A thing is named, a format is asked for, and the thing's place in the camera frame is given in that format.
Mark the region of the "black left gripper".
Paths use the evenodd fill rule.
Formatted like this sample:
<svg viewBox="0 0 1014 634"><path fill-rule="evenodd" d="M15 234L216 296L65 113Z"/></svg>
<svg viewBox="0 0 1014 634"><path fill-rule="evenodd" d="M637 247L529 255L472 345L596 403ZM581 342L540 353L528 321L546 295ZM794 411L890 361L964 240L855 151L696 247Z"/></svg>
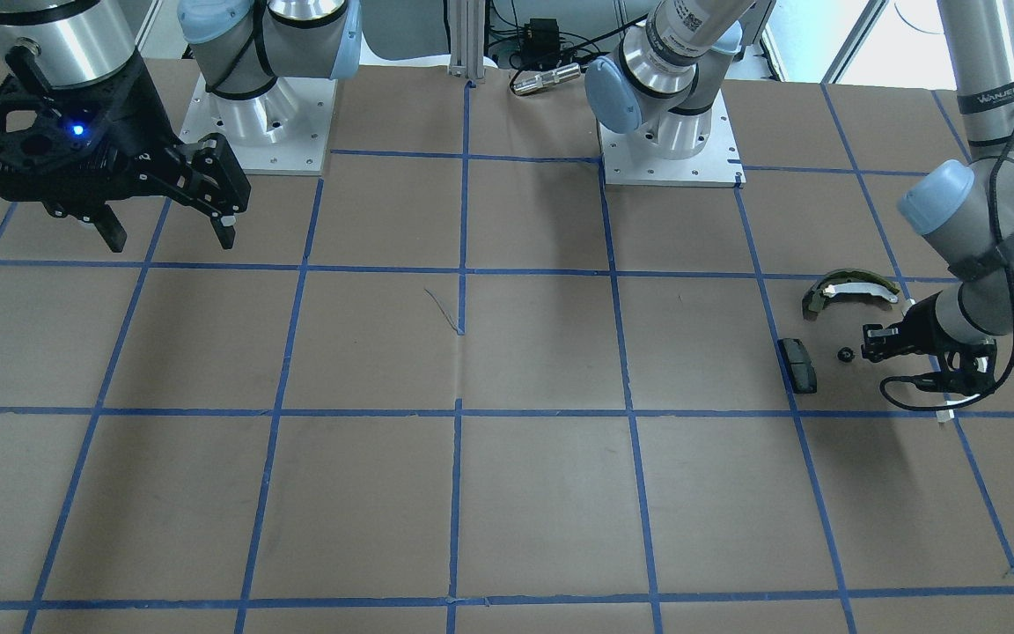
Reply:
<svg viewBox="0 0 1014 634"><path fill-rule="evenodd" d="M969 397L987 397L996 390L996 342L955 340L938 324L934 304L914 305L901 321L889 326L876 322L864 324L862 334L863 358L873 364L909 354L931 356L940 364L940 370L921 376L886 377L878 384L884 397L889 396L889 384L909 384L926 393Z"/></svg>

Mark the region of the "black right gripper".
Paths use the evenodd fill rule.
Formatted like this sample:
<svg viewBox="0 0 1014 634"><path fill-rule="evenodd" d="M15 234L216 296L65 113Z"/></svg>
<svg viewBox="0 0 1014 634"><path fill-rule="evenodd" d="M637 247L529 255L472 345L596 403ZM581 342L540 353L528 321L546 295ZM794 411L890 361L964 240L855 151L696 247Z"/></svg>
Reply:
<svg viewBox="0 0 1014 634"><path fill-rule="evenodd" d="M218 244L236 244L251 186L221 133L185 144L173 131L141 54L108 77L53 86L32 53L9 53L0 84L0 196L65 208L161 195L212 220ZM128 233L113 210L89 213L110 252Z"/></svg>

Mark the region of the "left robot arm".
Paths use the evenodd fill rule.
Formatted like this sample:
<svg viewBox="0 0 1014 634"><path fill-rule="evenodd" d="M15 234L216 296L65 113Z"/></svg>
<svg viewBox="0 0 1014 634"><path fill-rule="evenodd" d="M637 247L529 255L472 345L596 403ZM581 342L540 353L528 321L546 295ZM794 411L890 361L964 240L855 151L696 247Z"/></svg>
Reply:
<svg viewBox="0 0 1014 634"><path fill-rule="evenodd" d="M661 1L615 51L588 65L586 95L615 134L699 116L740 44L747 1ZM1014 1L941 1L969 162L943 162L909 189L898 212L957 284L901 321L863 328L872 362L919 354L940 368L902 382L974 404L1014 368Z"/></svg>

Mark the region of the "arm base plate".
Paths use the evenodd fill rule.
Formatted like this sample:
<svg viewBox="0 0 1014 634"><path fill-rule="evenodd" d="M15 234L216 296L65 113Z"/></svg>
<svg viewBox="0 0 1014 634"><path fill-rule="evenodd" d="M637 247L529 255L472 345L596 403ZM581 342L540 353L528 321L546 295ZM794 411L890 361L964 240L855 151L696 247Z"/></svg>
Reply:
<svg viewBox="0 0 1014 634"><path fill-rule="evenodd" d="M722 93L700 114L665 112L628 134L603 125L597 132L611 185L735 188L747 181Z"/></svg>
<svg viewBox="0 0 1014 634"><path fill-rule="evenodd" d="M226 100L206 92L199 77L182 141L221 133L248 175L321 177L339 87L321 77L279 77L254 100Z"/></svg>

